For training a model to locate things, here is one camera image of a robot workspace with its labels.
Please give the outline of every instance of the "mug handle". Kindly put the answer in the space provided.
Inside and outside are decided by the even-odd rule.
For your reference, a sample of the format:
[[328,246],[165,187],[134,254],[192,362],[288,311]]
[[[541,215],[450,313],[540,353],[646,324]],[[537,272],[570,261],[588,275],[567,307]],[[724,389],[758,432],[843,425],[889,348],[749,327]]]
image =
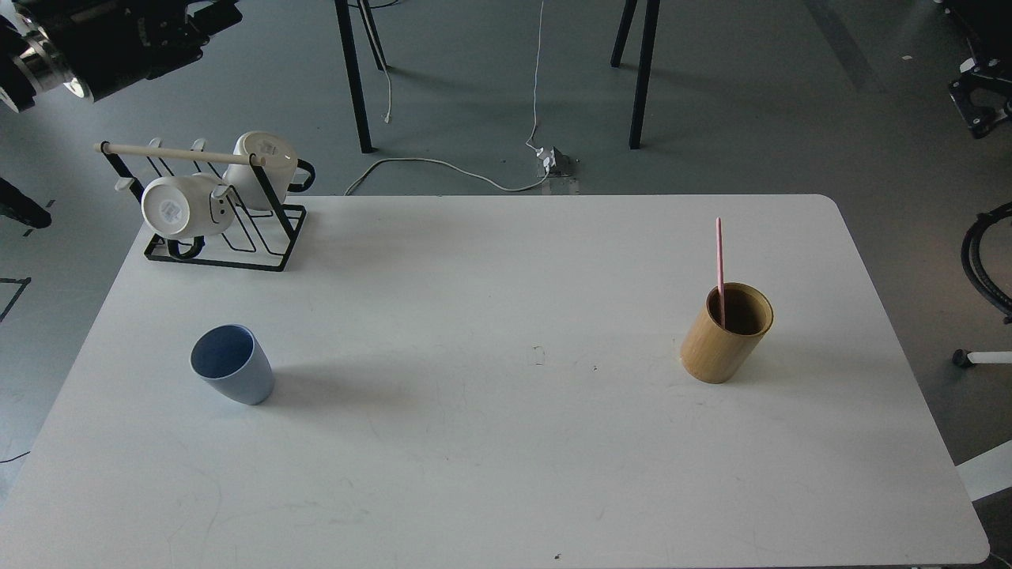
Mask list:
[[200,254],[203,249],[203,236],[198,235],[193,238],[193,245],[190,246],[189,250],[185,253],[179,252],[179,242],[175,239],[166,239],[165,245],[169,249],[169,256],[173,259],[178,259],[180,261],[185,261],[186,259],[192,259],[193,257]]
[[296,164],[300,170],[306,170],[306,172],[309,173],[309,176],[306,178],[306,181],[304,181],[301,184],[299,183],[288,184],[288,193],[299,193],[301,191],[306,191],[307,189],[310,188],[311,185],[313,185],[313,181],[316,180],[316,168],[313,167],[313,164],[310,164],[309,162],[303,160],[302,158],[300,158],[299,162],[297,162]]

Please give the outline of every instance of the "concrete floor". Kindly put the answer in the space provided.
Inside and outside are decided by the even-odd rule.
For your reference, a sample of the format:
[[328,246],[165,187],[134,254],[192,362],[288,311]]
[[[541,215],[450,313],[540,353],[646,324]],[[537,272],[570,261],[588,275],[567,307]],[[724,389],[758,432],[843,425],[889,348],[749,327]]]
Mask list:
[[[0,278],[31,277],[0,323],[0,459],[31,448],[142,225],[132,197],[113,191],[116,175],[93,143],[162,137],[185,148],[204,137],[208,150],[229,152],[239,135],[265,130],[316,165],[311,193],[342,193],[374,160],[400,156],[525,185],[536,180],[524,141],[539,5],[402,0],[376,10],[393,66],[390,125],[382,120],[386,79],[353,11],[380,149],[371,155],[358,150],[334,6],[323,0],[242,2],[244,21],[216,36],[193,65],[95,104],[60,90],[25,113],[0,112],[0,174],[44,206],[54,200],[52,227],[26,236],[26,227],[0,218]],[[967,49],[938,6],[665,2],[639,151],[626,140],[643,16],[641,9],[625,63],[611,69],[620,11],[619,2],[546,2],[535,141],[580,162],[575,180],[533,191],[832,197],[953,461],[1012,438],[1008,369],[961,371],[948,361],[958,347],[1010,347],[1001,314],[965,279],[958,250],[977,213],[1009,200],[1012,128],[981,141],[966,133],[946,83]],[[847,55],[855,53],[857,60]],[[497,192],[444,168],[403,163],[382,166],[358,189]],[[1003,226],[992,233],[985,262],[1010,291],[1012,233]],[[0,288],[0,304],[8,289]],[[21,462],[0,465],[0,503]],[[1001,499],[1006,506],[989,507],[1012,509],[1007,495]],[[1008,558],[1007,521],[991,525],[995,552]]]

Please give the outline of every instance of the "white cable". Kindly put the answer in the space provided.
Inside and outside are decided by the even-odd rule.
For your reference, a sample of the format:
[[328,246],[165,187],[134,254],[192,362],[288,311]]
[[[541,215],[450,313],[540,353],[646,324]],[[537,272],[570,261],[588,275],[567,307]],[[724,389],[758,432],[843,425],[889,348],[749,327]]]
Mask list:
[[1002,559],[1001,557],[998,557],[997,555],[995,555],[993,553],[991,554],[991,557],[994,557],[998,561],[1001,561],[1002,563],[1004,563],[1006,567],[1008,567],[1009,569],[1012,569],[1012,563],[1009,563],[1008,561],[1005,561],[1004,559]]
[[[362,11],[362,14],[365,14],[365,7],[362,6],[362,0],[358,0],[358,9]],[[387,114],[384,115],[383,121],[390,125],[390,113],[394,109],[394,85],[390,81],[390,71],[387,70],[387,62],[380,56],[380,42],[376,40],[375,35],[372,33],[372,26],[366,24],[365,31],[369,34],[369,44],[372,45],[372,51],[376,53],[376,59],[380,60],[380,67],[383,68],[383,73],[387,76]]]
[[[358,0],[358,7],[359,7],[359,9],[362,8],[362,2],[361,2],[361,0]],[[534,133],[537,132],[537,72],[538,72],[538,69],[540,68],[540,65],[541,65],[541,29],[542,29],[543,22],[544,22],[544,0],[541,0],[541,8],[540,8],[540,11],[537,14],[537,55],[534,58],[534,94],[533,94],[534,126],[530,130],[530,136],[527,137],[527,142],[524,143],[524,144],[527,145],[527,148],[533,150],[535,153],[538,153],[541,150],[541,149],[534,148],[533,146],[530,145],[530,143],[533,142],[533,140],[534,140]],[[377,48],[378,44],[377,44],[375,37],[372,34],[372,29],[369,28],[369,26],[367,26],[367,25],[365,26],[365,28],[368,31],[369,42],[372,43],[372,47],[374,49]],[[391,116],[390,116],[390,114],[391,114],[391,108],[394,105],[394,89],[393,89],[393,87],[391,85],[390,73],[387,71],[387,64],[386,64],[386,62],[384,62],[383,59],[381,59],[380,60],[380,64],[383,67],[384,73],[387,75],[387,90],[388,90],[387,91],[387,95],[388,95],[388,99],[387,100],[388,100],[388,104],[387,104],[387,115],[384,116],[384,121],[389,124],[390,120],[391,120]],[[361,185],[361,183],[363,181],[365,181],[365,178],[369,174],[372,173],[372,170],[374,170],[376,168],[376,166],[378,166],[378,165],[381,165],[381,164],[383,164],[385,162],[428,162],[428,163],[431,163],[431,164],[439,164],[440,166],[446,166],[447,168],[451,168],[453,170],[456,170],[457,172],[460,172],[461,174],[465,174],[465,175],[471,176],[473,178],[478,178],[480,180],[486,181],[486,182],[494,185],[495,187],[497,187],[497,188],[499,188],[499,189],[501,189],[503,191],[526,191],[528,189],[532,189],[532,188],[535,188],[535,187],[541,185],[541,183],[543,183],[544,180],[549,179],[549,168],[545,167],[544,168],[544,175],[541,176],[541,178],[539,180],[537,180],[536,182],[534,182],[534,183],[532,183],[530,185],[525,185],[523,187],[505,187],[505,186],[502,186],[502,185],[496,183],[495,181],[493,181],[493,180],[491,180],[491,179],[489,179],[489,178],[487,178],[487,177],[485,177],[485,176],[483,176],[481,174],[476,174],[474,172],[469,172],[469,171],[467,171],[467,170],[465,170],[462,168],[458,168],[458,167],[450,164],[449,162],[445,162],[443,160],[435,160],[433,158],[384,158],[383,160],[377,160],[376,162],[373,162],[371,166],[369,166],[364,172],[362,172],[362,175],[358,176],[358,179],[356,179],[355,181],[351,182],[351,185],[349,185],[348,189],[346,189],[344,191],[344,194],[345,195],[351,195],[352,193],[354,193],[355,189],[357,189],[358,186]]]
[[525,185],[523,187],[503,187],[481,174],[476,174],[474,172],[469,172],[467,170],[457,168],[456,166],[450,164],[449,162],[443,162],[442,160],[435,160],[432,158],[384,158],[383,160],[374,162],[371,166],[368,167],[368,169],[365,170],[365,172],[362,173],[362,175],[358,176],[357,180],[351,182],[351,185],[349,185],[348,189],[344,191],[344,194],[351,195],[355,191],[355,189],[359,186],[359,184],[361,184],[362,181],[365,179],[365,176],[371,174],[372,170],[374,170],[376,166],[383,164],[384,162],[430,162],[432,164],[439,164],[440,166],[446,166],[447,168],[452,168],[457,172],[460,172],[461,174],[467,174],[473,178],[478,178],[480,180],[487,181],[503,191],[526,191],[528,189],[541,185],[541,182],[543,182],[549,177],[549,174],[545,173],[543,176],[541,176],[541,179],[537,180],[536,182],[530,185]]
[[541,11],[537,14],[537,56],[534,57],[534,127],[527,137],[527,148],[537,152],[538,149],[530,145],[534,140],[534,133],[537,132],[537,69],[541,66],[541,23],[544,21],[544,0],[541,0]]

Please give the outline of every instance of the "bamboo cup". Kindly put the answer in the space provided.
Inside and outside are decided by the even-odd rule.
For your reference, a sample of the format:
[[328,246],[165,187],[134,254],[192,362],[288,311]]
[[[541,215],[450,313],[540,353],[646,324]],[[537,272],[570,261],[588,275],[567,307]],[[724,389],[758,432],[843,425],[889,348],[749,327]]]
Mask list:
[[727,329],[721,327],[721,301],[714,287],[682,342],[682,365],[707,384],[730,380],[773,325],[773,307],[759,291],[728,282],[725,296]]

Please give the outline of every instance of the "cable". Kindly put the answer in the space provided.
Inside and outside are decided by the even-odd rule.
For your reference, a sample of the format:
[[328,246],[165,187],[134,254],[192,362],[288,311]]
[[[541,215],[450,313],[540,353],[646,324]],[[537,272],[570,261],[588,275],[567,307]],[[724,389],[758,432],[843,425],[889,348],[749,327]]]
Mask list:
[[13,459],[7,459],[6,461],[0,461],[0,465],[6,464],[6,463],[13,463],[14,461],[20,459],[21,457],[27,456],[29,453],[31,453],[31,451],[25,451],[24,453],[22,453],[22,454],[20,454],[20,455],[18,455],[16,457],[14,457]]
[[[394,2],[391,2],[389,4],[384,4],[383,6],[376,6],[376,7],[390,6],[396,4],[398,1],[399,0],[395,0]],[[541,0],[541,8],[537,15],[537,55],[534,58],[534,93],[533,93],[534,126],[530,130],[530,136],[527,137],[527,142],[524,143],[525,145],[527,145],[527,148],[533,150],[535,154],[539,153],[542,150],[534,148],[533,146],[531,146],[530,143],[533,142],[534,133],[537,132],[537,72],[541,65],[541,29],[543,22],[544,22],[544,0]],[[372,30],[369,29],[368,26],[366,26],[366,30],[368,31],[369,34],[369,42],[372,43],[372,47],[373,49],[375,49],[377,47],[377,42],[375,37],[372,35]],[[389,124],[391,121],[391,116],[390,116],[391,108],[394,105],[393,87],[391,86],[390,73],[387,71],[387,64],[383,62],[383,60],[381,60],[381,66],[383,67],[384,73],[387,75],[388,106],[387,106],[387,115],[384,116],[384,121]],[[344,195],[351,195],[352,193],[354,193],[355,189],[357,189],[358,186],[361,185],[361,183],[365,180],[365,178],[372,173],[372,170],[374,170],[376,166],[384,164],[386,162],[428,162],[431,164],[439,164],[440,166],[446,166],[447,168],[456,170],[461,174],[486,181],[503,191],[526,191],[528,189],[532,189],[534,187],[541,185],[541,183],[543,183],[544,180],[549,178],[549,168],[545,167],[544,175],[541,176],[541,178],[536,182],[530,185],[525,185],[523,187],[505,187],[481,174],[469,172],[468,170],[458,168],[450,164],[449,162],[445,162],[443,160],[435,160],[432,158],[384,158],[383,160],[377,160],[376,162],[373,162],[371,166],[369,166],[364,172],[362,172],[362,175],[358,176],[358,179],[351,182],[351,185],[349,185],[348,188],[344,191]]]
[[533,150],[535,153],[537,149],[530,145],[534,140],[534,133],[537,132],[537,70],[541,66],[541,24],[544,21],[544,0],[541,0],[541,11],[537,14],[537,55],[534,57],[534,127],[530,130],[530,136],[527,137],[527,142],[523,143],[527,145],[527,148]]
[[[387,2],[386,4],[380,4],[378,6],[369,6],[369,9],[370,10],[378,10],[380,8],[388,8],[390,6],[397,6],[400,3],[401,3],[401,0],[394,0],[393,2]],[[354,3],[354,4],[349,3],[348,7],[349,8],[358,8],[358,4],[357,3]]]
[[984,233],[991,226],[1007,218],[1012,218],[1012,201],[987,214],[979,214],[977,222],[966,231],[966,236],[962,240],[959,259],[966,278],[977,292],[1005,314],[1006,324],[1012,324],[1012,298],[995,284],[981,261],[981,240],[984,238]]
[[[393,4],[396,4],[396,3],[397,2],[392,2],[391,4],[384,4],[383,6],[377,6],[377,7],[383,8],[383,7],[386,7],[386,6],[392,6]],[[369,43],[372,45],[372,51],[374,51],[376,54],[378,54],[380,53],[380,42],[376,39],[375,35],[372,33],[372,26],[366,25],[365,26],[365,31],[369,35]],[[388,125],[390,125],[390,121],[391,121],[390,113],[394,109],[394,84],[391,83],[391,81],[390,81],[390,71],[387,70],[387,62],[384,61],[384,58],[380,58],[380,67],[383,68],[383,74],[387,76],[387,114],[384,115],[383,121],[386,123],[386,124],[388,124]]]
[[1006,567],[1008,567],[1009,569],[1012,569],[1012,563],[1009,563],[1008,561],[1005,561],[1004,559],[1002,559],[1001,557],[998,557],[994,553],[991,554],[991,557],[994,557],[998,561],[1001,561],[1002,563],[1004,563]]
[[378,160],[378,161],[374,162],[371,166],[368,167],[368,169],[365,170],[365,172],[362,173],[362,175],[358,176],[357,180],[351,182],[351,185],[349,185],[348,189],[346,189],[344,191],[344,194],[345,195],[351,195],[352,193],[354,193],[355,189],[358,188],[359,184],[361,184],[362,181],[365,180],[365,176],[368,176],[369,174],[371,174],[372,170],[374,170],[376,166],[383,164],[384,162],[429,162],[429,163],[432,163],[432,164],[439,164],[440,166],[446,166],[447,168],[451,168],[453,170],[456,170],[457,172],[460,172],[461,174],[469,175],[469,176],[471,176],[473,178],[478,178],[480,180],[487,181],[490,184],[498,187],[499,189],[501,189],[503,191],[526,191],[528,189],[531,189],[531,188],[534,188],[534,187],[537,187],[537,186],[541,185],[541,182],[543,182],[549,177],[549,174],[545,173],[543,176],[541,176],[541,179],[537,180],[536,182],[534,182],[534,183],[532,183],[530,185],[526,185],[526,186],[523,186],[523,187],[503,187],[503,186],[497,184],[496,182],[492,181],[491,179],[489,179],[489,178],[487,178],[487,177],[485,177],[485,176],[483,176],[481,174],[476,174],[474,172],[469,172],[467,170],[463,170],[461,168],[458,168],[458,167],[450,164],[449,162],[444,162],[442,160],[435,160],[435,159],[432,159],[432,158],[384,158],[383,160]]

